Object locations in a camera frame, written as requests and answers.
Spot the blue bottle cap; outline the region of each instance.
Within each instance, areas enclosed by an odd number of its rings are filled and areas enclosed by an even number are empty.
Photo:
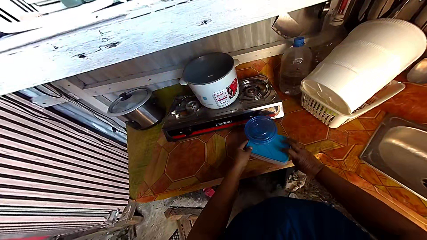
[[[257,116],[246,123],[245,134],[253,143],[266,144],[277,135],[277,126],[270,117]]]
[[[301,47],[304,45],[304,37],[296,37],[294,38],[294,43],[292,46]]]

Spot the countertop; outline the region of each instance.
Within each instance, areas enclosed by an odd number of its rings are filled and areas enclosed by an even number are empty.
[[[277,89],[280,56],[244,63],[236,67],[239,79],[264,74]],[[400,99],[417,91],[427,91],[426,86],[412,86],[384,103],[384,108],[374,108],[357,119],[336,129],[331,129],[316,119],[300,105],[300,99],[280,94],[285,116],[275,119],[278,134],[296,139],[315,154],[326,166],[341,177],[386,202],[418,225],[427,230],[427,202],[404,189],[380,172],[360,161],[359,155],[370,136],[384,118],[386,111],[405,111],[394,107]],[[243,126],[167,142],[163,133],[151,129],[148,142],[141,143],[145,131],[128,129],[129,176],[131,197],[137,202],[150,202],[177,196],[221,183],[229,169],[235,149],[246,140]],[[141,152],[138,148],[150,145]],[[137,161],[132,169],[131,162]],[[293,166],[289,162],[279,166],[251,157],[242,178],[260,175]]]

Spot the dirt floor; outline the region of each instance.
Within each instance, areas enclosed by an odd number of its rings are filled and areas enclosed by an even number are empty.
[[[288,196],[291,192],[301,199],[324,202],[352,219],[343,206],[315,179],[308,179],[303,173],[287,168],[241,180],[230,221],[247,207],[270,197]],[[204,207],[207,202],[208,197],[199,190],[161,201],[139,204],[137,211],[144,216],[144,221],[136,227],[137,239],[168,240],[176,231],[177,224],[165,218],[164,212],[167,208]]]

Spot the dish rack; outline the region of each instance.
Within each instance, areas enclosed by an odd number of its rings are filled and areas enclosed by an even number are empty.
[[[351,114],[343,114],[326,104],[317,96],[311,96],[301,86],[301,106],[330,128],[337,128],[342,124],[350,122],[356,117],[366,113],[381,103],[387,101],[405,88],[405,84],[392,80],[366,103],[354,110]]]

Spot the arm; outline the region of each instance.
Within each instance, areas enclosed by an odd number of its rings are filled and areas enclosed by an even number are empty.
[[[244,149],[247,142],[245,141],[240,145],[233,167],[203,208],[187,240],[214,240],[224,232],[236,199],[240,176],[248,163],[249,155],[252,151],[251,147]]]
[[[305,174],[315,176],[358,223],[378,238],[427,239],[427,232],[415,223],[333,173],[295,140],[289,139],[288,142],[291,145],[288,153],[295,166]]]

